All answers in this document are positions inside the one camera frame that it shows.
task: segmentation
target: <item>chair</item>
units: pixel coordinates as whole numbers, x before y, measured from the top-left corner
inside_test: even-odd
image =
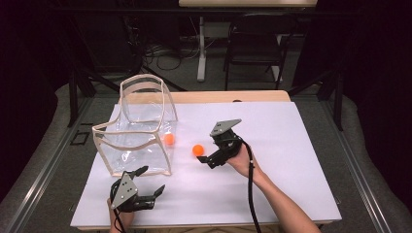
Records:
[[[279,88],[280,77],[288,50],[288,44],[295,28],[296,19],[286,14],[244,14],[229,26],[228,45],[224,59],[224,89],[227,90],[229,64],[279,67],[278,79],[273,76]],[[277,36],[286,36],[279,43]]]

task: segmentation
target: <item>human hand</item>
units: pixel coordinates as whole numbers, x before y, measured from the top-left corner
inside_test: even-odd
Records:
[[[254,167],[255,167],[254,170],[260,170],[260,167],[258,166],[258,162],[255,159],[253,152],[252,152],[252,158],[254,161]],[[246,145],[242,144],[239,150],[239,153],[236,156],[229,158],[227,160],[227,163],[230,164],[239,174],[248,178],[250,158],[249,158]]]
[[[119,233],[120,225],[119,222],[116,221],[116,226],[115,226],[115,213],[113,212],[111,206],[112,202],[110,201],[110,198],[107,199],[107,206],[109,207],[109,215],[110,215],[110,233]],[[131,223],[133,222],[134,219],[134,212],[126,213],[126,212],[121,212],[119,214],[121,224],[123,224],[123,227],[125,230],[129,228]]]

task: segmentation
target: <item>chair leg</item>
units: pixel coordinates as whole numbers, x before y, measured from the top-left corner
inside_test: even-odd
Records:
[[[223,63],[223,70],[226,71],[226,67],[227,67],[227,59],[224,59],[224,63]]]
[[[227,90],[227,83],[229,82],[229,62],[225,65],[226,75],[224,77],[224,90]]]
[[[279,84],[281,83],[281,77],[282,77],[282,72],[283,72],[283,65],[280,65],[278,67],[279,67],[279,73],[278,73],[278,77],[276,79],[275,89],[279,89]]]

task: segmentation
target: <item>wire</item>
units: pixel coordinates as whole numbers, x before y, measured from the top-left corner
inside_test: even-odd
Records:
[[[121,182],[121,179],[118,179],[116,182],[114,182],[112,184],[112,187],[110,188],[110,203],[113,203],[113,201],[115,199],[116,193],[118,192],[118,189],[119,189],[120,182]],[[119,216],[120,212],[117,211],[117,208],[114,208],[113,213],[115,213],[115,222],[114,222],[115,228],[120,233],[126,233],[126,231],[123,227],[123,224],[121,223],[121,219],[120,219],[120,216]],[[121,229],[118,229],[118,227],[116,225],[116,222],[119,223]]]
[[[254,158],[252,156],[251,147],[243,141],[246,146],[246,150],[248,150],[249,154],[249,180],[248,180],[248,199],[249,199],[249,208],[251,209],[252,219],[254,220],[255,228],[257,229],[257,233],[260,233],[260,226],[258,225],[258,218],[257,214],[255,213],[255,206],[254,206],[254,197],[252,193],[253,188],[253,179],[254,179]]]
[[[156,66],[157,66],[158,69],[164,70],[164,71],[175,70],[175,69],[177,69],[177,68],[182,64],[182,59],[195,58],[195,57],[197,57],[197,55],[199,54],[199,52],[200,52],[199,36],[198,36],[197,30],[196,30],[196,27],[194,26],[193,20],[191,19],[191,17],[190,17],[189,19],[190,19],[190,23],[191,23],[191,26],[192,26],[192,28],[193,28],[193,31],[194,31],[194,33],[195,33],[195,35],[196,35],[196,36],[194,37],[194,38],[196,39],[196,41],[197,41],[197,50],[196,50],[196,53],[195,53],[194,55],[191,55],[191,54],[193,53],[193,51],[194,51],[195,46],[192,46],[191,49],[189,50],[189,53],[188,53],[188,54],[185,54],[185,55],[173,54],[173,53],[172,53],[173,55],[177,55],[177,56],[178,56],[179,62],[178,62],[178,64],[177,64],[175,67],[167,68],[167,69],[166,69],[166,68],[163,68],[163,67],[160,66],[160,58],[161,58],[162,56],[166,56],[166,55],[155,56],[155,53],[164,52],[164,51],[170,51],[170,50],[158,50],[158,51],[153,51],[153,50],[151,50],[152,56],[148,56],[147,54],[146,54],[146,56],[147,56],[147,57],[151,57],[152,59],[154,59],[154,57],[157,58],[157,60],[156,60]]]

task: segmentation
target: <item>cable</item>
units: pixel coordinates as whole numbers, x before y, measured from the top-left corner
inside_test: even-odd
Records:
[[[113,203],[113,201],[115,200],[115,196],[116,196],[116,193],[118,192],[120,182],[121,182],[121,179],[118,179],[116,182],[114,182],[114,183],[112,184],[112,187],[110,188],[110,203]],[[124,229],[124,226],[123,226],[123,224],[121,223],[121,219],[120,219],[119,213],[118,213],[118,211],[117,211],[117,208],[114,208],[114,209],[113,209],[113,213],[115,213],[115,222],[114,222],[115,228],[116,228],[120,233],[126,233],[126,231],[125,231],[125,229]],[[119,222],[119,225],[120,225],[120,228],[121,228],[121,229],[118,229],[118,227],[117,227],[117,225],[116,225],[116,222],[117,222],[117,221]]]
[[[178,58],[178,60],[179,60],[179,61],[178,61],[178,64],[177,64],[176,66],[174,66],[174,67],[172,67],[172,68],[163,68],[163,67],[160,67],[160,65],[159,65],[159,60],[160,60],[160,58],[161,58],[162,56],[166,56],[166,55],[160,55],[160,56],[157,57],[157,60],[156,60],[156,62],[155,62],[155,65],[157,66],[157,68],[160,69],[160,70],[162,70],[162,71],[172,71],[172,70],[176,70],[176,69],[182,64],[182,57],[181,57],[179,54],[174,54],[174,53],[169,54],[170,57],[173,57],[172,55],[176,55],[177,58]]]
[[[254,179],[254,158],[252,156],[251,147],[243,141],[246,146],[246,150],[248,150],[249,154],[249,180],[248,180],[248,198],[249,198],[249,208],[251,209],[252,219],[254,220],[255,228],[257,229],[257,233],[260,233],[260,226],[258,225],[258,218],[257,214],[255,213],[255,206],[254,206],[254,197],[252,193],[253,187],[253,179]]]

